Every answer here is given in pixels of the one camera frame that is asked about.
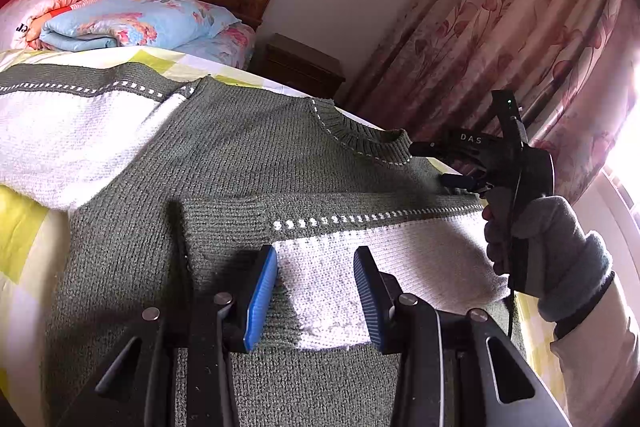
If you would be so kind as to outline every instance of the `silver screw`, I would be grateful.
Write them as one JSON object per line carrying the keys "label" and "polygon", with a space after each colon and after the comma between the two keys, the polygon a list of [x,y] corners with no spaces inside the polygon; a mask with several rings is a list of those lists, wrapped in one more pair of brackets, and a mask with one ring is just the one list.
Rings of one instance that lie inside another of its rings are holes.
{"label": "silver screw", "polygon": [[401,293],[398,302],[404,306],[415,306],[418,303],[418,298],[412,293]]}
{"label": "silver screw", "polygon": [[231,293],[220,292],[214,295],[213,302],[215,302],[218,306],[224,306],[226,304],[230,304],[233,299],[234,298]]}
{"label": "silver screw", "polygon": [[158,308],[147,308],[142,312],[142,318],[146,321],[154,321],[160,316],[160,310]]}
{"label": "silver screw", "polygon": [[469,310],[469,318],[476,322],[487,322],[489,315],[486,314],[486,311],[481,310],[480,308],[472,308]]}

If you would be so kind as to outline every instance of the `wooden nightstand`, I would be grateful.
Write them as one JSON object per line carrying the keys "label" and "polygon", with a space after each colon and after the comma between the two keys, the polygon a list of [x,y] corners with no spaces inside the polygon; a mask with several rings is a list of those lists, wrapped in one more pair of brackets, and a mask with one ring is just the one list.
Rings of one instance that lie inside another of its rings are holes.
{"label": "wooden nightstand", "polygon": [[269,39],[264,57],[250,71],[320,98],[332,98],[344,82],[336,58],[278,33]]}

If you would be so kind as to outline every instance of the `floral curtain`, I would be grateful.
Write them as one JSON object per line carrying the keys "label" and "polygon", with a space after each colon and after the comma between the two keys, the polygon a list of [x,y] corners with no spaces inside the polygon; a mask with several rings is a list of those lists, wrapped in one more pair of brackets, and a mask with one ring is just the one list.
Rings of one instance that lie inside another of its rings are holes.
{"label": "floral curtain", "polygon": [[633,0],[410,0],[343,108],[413,140],[464,126],[495,134],[492,89],[513,89],[556,189],[577,200],[633,107]]}

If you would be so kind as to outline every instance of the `white dotted stripe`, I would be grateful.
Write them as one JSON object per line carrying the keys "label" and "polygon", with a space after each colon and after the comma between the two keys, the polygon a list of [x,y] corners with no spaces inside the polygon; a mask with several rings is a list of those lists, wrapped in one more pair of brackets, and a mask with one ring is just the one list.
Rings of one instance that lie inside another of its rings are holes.
{"label": "white dotted stripe", "polygon": [[[117,80],[116,82],[112,82],[111,84],[106,84],[105,86],[99,87],[98,89],[90,89],[89,87],[81,87],[81,86],[71,86],[70,84],[55,84],[52,82],[42,83],[42,84],[31,84],[29,82],[22,82],[21,84],[14,84],[13,86],[0,86],[0,92],[9,91],[12,89],[40,89],[42,87],[49,87],[52,89],[65,89],[76,92],[87,92],[91,94],[103,92],[106,89],[110,89],[111,87],[116,86],[124,86],[129,87],[129,89],[135,89],[139,91],[146,91],[149,94],[154,94],[156,98],[164,97],[164,93],[156,91],[155,89],[151,89],[150,87],[141,86],[135,82],[128,82],[127,80]],[[193,94],[195,89],[190,86],[182,86],[180,91],[183,91],[182,94]]]}
{"label": "white dotted stripe", "polygon": [[411,155],[409,156],[409,159],[404,161],[404,162],[390,162],[388,160],[383,160],[382,158],[379,158],[378,156],[375,156],[373,154],[367,154],[361,151],[358,151],[357,149],[354,149],[353,147],[348,146],[345,142],[341,141],[337,136],[335,136],[334,133],[332,133],[329,128],[326,126],[326,124],[322,121],[322,118],[320,117],[320,113],[318,113],[318,106],[316,106],[316,100],[314,99],[310,99],[311,103],[314,107],[314,112],[316,114],[316,118],[318,118],[318,121],[321,123],[322,128],[327,131],[327,133],[329,134],[329,136],[331,136],[334,140],[336,140],[338,143],[340,143],[342,146],[346,147],[347,149],[349,149],[350,151],[353,151],[354,153],[359,154],[360,156],[368,156],[370,158],[375,158],[378,161],[381,161],[382,163],[388,163],[389,165],[407,165],[407,163],[409,163],[411,161]]}
{"label": "white dotted stripe", "polygon": [[391,212],[372,212],[370,214],[353,214],[352,216],[343,216],[334,214],[333,216],[319,216],[309,217],[308,219],[302,219],[301,217],[296,219],[286,219],[280,221],[273,221],[273,230],[279,232],[280,230],[293,230],[293,229],[306,229],[308,225],[312,227],[318,227],[321,225],[336,225],[338,223],[366,223],[368,221],[383,221],[385,219],[393,219],[394,217],[402,216],[426,216],[433,214],[446,214],[447,212],[465,212],[467,210],[482,210],[482,206],[479,204],[471,206],[454,206],[451,208],[411,208],[403,210],[393,210]]}

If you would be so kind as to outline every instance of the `gray glove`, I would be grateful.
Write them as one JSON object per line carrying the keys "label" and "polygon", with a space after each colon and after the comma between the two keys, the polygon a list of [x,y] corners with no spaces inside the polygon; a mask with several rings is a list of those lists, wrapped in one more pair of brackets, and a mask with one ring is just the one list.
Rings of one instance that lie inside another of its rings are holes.
{"label": "gray glove", "polygon": [[[508,273],[506,222],[511,191],[496,187],[486,194],[482,216],[487,256],[498,275]],[[610,280],[611,256],[597,232],[584,235],[574,210],[560,196],[531,201],[511,227],[511,235],[529,239],[526,293],[540,298],[538,310],[558,322],[587,306]]]}

